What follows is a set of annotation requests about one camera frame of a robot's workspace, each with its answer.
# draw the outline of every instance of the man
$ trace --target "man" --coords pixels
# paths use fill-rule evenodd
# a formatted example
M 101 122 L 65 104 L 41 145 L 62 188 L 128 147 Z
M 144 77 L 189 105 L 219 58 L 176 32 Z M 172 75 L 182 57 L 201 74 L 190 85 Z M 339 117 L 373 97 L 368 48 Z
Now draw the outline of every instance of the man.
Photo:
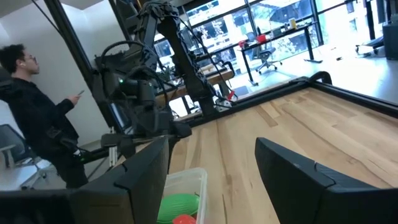
M 32 83 L 32 76 L 39 74 L 39 64 L 22 44 L 2 48 L 0 63 L 12 77 L 12 91 L 0 92 L 0 100 L 8 103 L 27 144 L 55 166 L 67 188 L 85 185 L 84 166 L 77 158 L 79 136 L 65 116 L 80 96 L 69 96 L 55 105 Z

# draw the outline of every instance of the white wall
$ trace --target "white wall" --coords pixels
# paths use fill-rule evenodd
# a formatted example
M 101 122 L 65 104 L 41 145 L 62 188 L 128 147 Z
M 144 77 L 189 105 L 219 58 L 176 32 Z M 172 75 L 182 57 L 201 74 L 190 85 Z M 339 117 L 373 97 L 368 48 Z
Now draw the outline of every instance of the white wall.
M 9 42 L 10 42 L 10 38 L 9 38 L 6 30 L 0 23 L 0 47 L 7 45 Z
M 88 54 L 90 61 L 93 61 L 94 55 L 100 56 L 107 46 L 117 41 L 126 40 L 108 0 L 88 7 L 84 13 L 95 37 L 91 41 L 92 54 Z M 126 48 L 119 47 L 112 51 L 117 53 L 121 49 L 126 50 Z
M 39 6 L 50 16 L 43 0 Z M 90 27 L 84 13 L 65 6 L 82 44 L 91 51 Z M 40 11 L 30 4 L 0 19 L 1 24 L 13 43 L 22 43 L 40 63 L 40 74 L 34 77 L 37 86 L 55 103 L 68 95 L 86 90 L 79 104 L 67 114 L 80 135 L 80 145 L 100 139 L 108 132 L 108 126 L 98 109 L 90 91 L 63 39 L 50 25 Z

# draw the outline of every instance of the curly hair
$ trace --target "curly hair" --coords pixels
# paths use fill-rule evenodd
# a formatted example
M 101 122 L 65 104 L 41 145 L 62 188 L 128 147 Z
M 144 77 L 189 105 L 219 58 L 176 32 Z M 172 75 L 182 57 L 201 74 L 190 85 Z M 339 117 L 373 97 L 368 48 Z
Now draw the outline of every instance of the curly hair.
M 25 47 L 22 44 L 10 45 L 0 49 L 1 66 L 10 74 L 17 70 L 17 60 L 24 59 Z

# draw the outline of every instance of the green object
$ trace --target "green object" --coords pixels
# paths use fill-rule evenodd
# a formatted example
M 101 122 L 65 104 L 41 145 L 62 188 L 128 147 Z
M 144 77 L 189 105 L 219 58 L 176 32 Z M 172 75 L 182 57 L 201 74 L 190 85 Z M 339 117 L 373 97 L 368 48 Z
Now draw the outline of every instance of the green object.
M 160 203 L 158 224 L 172 224 L 179 215 L 194 215 L 198 213 L 199 196 L 191 194 L 173 194 L 166 196 Z

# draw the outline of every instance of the glasses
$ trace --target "glasses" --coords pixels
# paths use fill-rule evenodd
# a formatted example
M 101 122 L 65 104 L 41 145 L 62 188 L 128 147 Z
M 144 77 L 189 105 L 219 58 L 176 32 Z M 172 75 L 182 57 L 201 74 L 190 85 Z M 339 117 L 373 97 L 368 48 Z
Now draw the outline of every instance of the glasses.
M 34 62 L 37 62 L 36 61 L 36 58 L 35 57 L 33 57 L 33 56 L 28 56 L 28 57 L 24 57 L 24 60 L 29 60 L 29 59 L 32 59 Z

